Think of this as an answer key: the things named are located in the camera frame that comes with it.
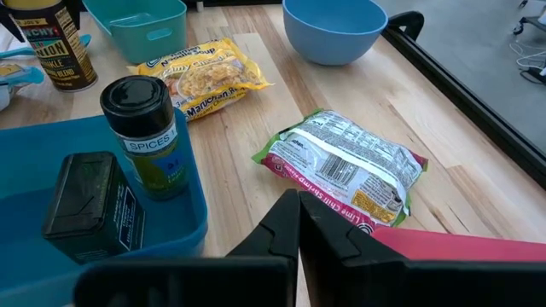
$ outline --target teal plastic basket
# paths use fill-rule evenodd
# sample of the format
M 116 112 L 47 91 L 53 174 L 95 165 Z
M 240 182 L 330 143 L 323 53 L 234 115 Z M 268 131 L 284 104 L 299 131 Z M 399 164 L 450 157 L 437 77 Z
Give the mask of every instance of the teal plastic basket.
M 140 188 L 104 116 L 0 130 L 0 143 L 10 144 L 0 150 L 0 306 L 69 304 L 80 273 L 95 264 L 74 263 L 42 237 L 55 182 L 68 154 L 115 154 L 146 212 L 142 249 L 117 257 L 174 259 L 200 255 L 207 231 L 205 195 L 186 118 L 177 109 L 175 114 L 189 186 L 179 196 L 161 202 L 149 199 Z
M 84 0 L 84 5 L 131 63 L 186 48 L 186 5 L 180 0 Z

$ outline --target black spice jar lid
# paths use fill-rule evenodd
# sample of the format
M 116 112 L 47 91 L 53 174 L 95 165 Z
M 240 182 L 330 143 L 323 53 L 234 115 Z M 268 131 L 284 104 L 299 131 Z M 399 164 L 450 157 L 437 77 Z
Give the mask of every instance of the black spice jar lid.
M 171 123 L 174 112 L 165 83 L 148 76 L 112 82 L 101 94 L 101 107 L 110 127 L 127 137 L 160 133 Z

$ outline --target blue bowl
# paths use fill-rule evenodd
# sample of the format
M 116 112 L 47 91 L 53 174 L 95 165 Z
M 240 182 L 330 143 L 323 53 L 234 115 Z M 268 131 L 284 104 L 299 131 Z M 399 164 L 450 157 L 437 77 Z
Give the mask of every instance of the blue bowl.
M 345 65 L 368 51 L 388 22 L 369 0 L 283 0 L 288 40 L 304 58 Z

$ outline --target ramen noodle package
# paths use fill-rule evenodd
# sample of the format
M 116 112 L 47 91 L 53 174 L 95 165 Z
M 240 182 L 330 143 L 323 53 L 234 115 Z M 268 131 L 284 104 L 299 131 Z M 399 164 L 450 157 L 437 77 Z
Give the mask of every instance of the ramen noodle package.
M 425 158 L 323 110 L 274 135 L 253 160 L 366 233 L 410 214 L 408 189 L 427 168 Z
M 270 85 L 258 65 L 229 39 L 213 40 L 138 67 L 133 73 L 162 79 L 172 104 L 187 120 L 215 112 L 245 96 L 247 90 Z

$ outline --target nutrition facts label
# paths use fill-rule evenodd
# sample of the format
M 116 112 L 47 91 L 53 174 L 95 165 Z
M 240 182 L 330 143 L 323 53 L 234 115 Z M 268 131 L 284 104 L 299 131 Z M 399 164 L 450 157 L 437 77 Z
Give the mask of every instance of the nutrition facts label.
M 379 138 L 335 112 L 327 111 L 311 116 L 290 132 L 299 131 L 305 131 L 381 169 L 398 179 L 405 189 L 410 188 L 422 172 L 409 150 Z

